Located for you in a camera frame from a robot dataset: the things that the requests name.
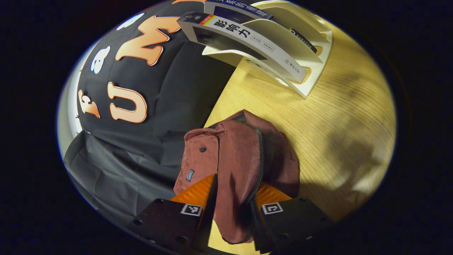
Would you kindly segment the white bookshelf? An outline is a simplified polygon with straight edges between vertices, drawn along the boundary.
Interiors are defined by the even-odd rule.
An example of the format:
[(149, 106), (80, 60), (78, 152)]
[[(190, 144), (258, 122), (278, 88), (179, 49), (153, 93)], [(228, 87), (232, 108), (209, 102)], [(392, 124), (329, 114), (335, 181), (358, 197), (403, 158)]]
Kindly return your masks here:
[(273, 21), (256, 19), (244, 23), (245, 26), (271, 39), (285, 50), (304, 68), (307, 74), (301, 83), (286, 83), (256, 65), (257, 68), (272, 76), (283, 86), (290, 87), (302, 98), (307, 98), (322, 74), (330, 56), (333, 47), (333, 30), (315, 14), (289, 1), (266, 0), (250, 5), (265, 10), (274, 15), (277, 20), (293, 27), (317, 49), (317, 53), (314, 53), (291, 32)]

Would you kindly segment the white portrait cover book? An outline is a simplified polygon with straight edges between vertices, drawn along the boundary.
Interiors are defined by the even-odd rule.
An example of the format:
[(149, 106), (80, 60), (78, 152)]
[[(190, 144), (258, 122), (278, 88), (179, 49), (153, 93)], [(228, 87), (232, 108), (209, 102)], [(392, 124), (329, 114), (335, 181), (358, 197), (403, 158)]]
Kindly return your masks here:
[(177, 23), (203, 55), (237, 66), (242, 58), (283, 82), (301, 83), (306, 71), (285, 50), (257, 31), (222, 16), (187, 12)]

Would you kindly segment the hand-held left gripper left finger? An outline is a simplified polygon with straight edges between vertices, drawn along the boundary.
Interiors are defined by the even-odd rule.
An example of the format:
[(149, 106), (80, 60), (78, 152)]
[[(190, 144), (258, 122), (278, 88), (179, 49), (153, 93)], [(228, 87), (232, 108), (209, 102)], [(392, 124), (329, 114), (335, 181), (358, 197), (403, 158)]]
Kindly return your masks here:
[(166, 253), (202, 254), (208, 247), (216, 198), (217, 174), (211, 174), (170, 200), (155, 199), (126, 228)]

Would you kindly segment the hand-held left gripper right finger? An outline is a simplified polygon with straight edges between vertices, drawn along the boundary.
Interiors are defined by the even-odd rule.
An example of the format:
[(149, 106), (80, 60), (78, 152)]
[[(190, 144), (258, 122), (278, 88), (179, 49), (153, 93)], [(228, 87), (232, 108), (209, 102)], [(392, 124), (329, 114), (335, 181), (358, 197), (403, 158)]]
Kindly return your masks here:
[(250, 210), (254, 246), (261, 254), (290, 254), (333, 225), (308, 198), (291, 198), (266, 182), (252, 197)]

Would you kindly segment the blue cover book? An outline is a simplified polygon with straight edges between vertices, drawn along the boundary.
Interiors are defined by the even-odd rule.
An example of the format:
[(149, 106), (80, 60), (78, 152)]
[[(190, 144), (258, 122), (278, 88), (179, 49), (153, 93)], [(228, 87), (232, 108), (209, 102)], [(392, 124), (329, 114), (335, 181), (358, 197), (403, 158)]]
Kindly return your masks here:
[(204, 2), (204, 12), (228, 18), (238, 24), (244, 24), (256, 19), (267, 19), (273, 21), (291, 32), (291, 34), (307, 45), (314, 53), (317, 53), (315, 46), (311, 44), (306, 37), (296, 31), (296, 29), (288, 24), (282, 23), (277, 20), (274, 15), (258, 7), (238, 0), (206, 0)]

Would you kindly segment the black backdrop cloth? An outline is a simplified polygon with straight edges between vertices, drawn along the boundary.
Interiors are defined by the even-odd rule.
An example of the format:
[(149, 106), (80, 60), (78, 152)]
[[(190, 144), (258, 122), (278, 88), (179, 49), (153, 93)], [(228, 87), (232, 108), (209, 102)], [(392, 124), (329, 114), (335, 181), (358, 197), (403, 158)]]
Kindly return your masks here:
[(104, 34), (76, 63), (56, 117), (67, 175), (84, 200), (124, 229), (170, 199), (184, 135), (205, 126), (235, 67), (202, 54), (177, 20), (205, 0), (164, 0)]

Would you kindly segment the maroon schoolbag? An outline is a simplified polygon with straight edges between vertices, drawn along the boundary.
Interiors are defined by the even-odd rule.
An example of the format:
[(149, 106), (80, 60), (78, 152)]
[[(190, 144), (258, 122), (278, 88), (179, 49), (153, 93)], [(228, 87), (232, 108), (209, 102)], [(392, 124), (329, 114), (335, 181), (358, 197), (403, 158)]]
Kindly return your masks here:
[(248, 206), (262, 183), (291, 198), (299, 194), (299, 161), (287, 137), (245, 109), (212, 126), (193, 129), (183, 140), (181, 169), (173, 190), (178, 195), (216, 174), (213, 219), (230, 244), (252, 241)]

